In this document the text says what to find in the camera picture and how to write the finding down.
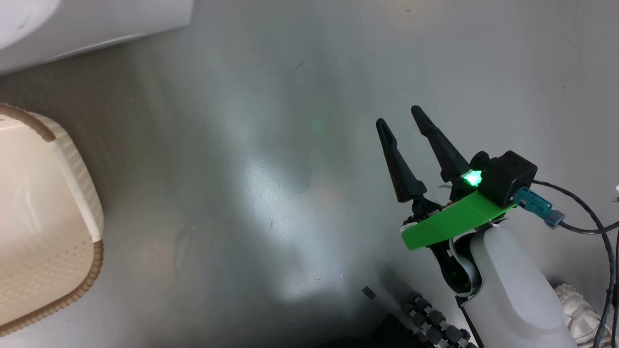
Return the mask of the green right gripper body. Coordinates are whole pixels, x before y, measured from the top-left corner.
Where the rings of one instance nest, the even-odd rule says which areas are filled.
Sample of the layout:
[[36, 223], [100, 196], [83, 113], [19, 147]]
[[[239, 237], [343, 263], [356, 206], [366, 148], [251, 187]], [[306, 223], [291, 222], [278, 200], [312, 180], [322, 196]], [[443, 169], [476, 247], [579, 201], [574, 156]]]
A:
[[472, 258], [457, 251], [455, 238], [484, 227], [504, 216], [505, 208], [477, 191], [451, 205], [441, 206], [425, 198], [423, 183], [400, 185], [401, 203], [412, 201], [413, 215], [400, 227], [409, 250], [429, 247], [439, 262], [443, 279], [456, 295], [472, 295], [481, 286], [481, 277]]

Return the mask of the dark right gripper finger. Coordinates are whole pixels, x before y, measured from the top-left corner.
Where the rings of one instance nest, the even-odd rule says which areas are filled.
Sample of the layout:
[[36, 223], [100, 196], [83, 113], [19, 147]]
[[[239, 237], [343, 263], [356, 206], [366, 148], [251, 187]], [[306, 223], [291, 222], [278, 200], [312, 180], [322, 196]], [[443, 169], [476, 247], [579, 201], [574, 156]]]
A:
[[468, 162], [447, 139], [443, 132], [429, 119], [418, 105], [411, 107], [411, 114], [421, 134], [427, 138], [440, 166], [444, 182], [461, 177], [471, 169]]
[[377, 133], [383, 150], [391, 182], [397, 201], [406, 203], [424, 198], [427, 188], [418, 180], [398, 150], [398, 142], [387, 122], [380, 118], [376, 121]]

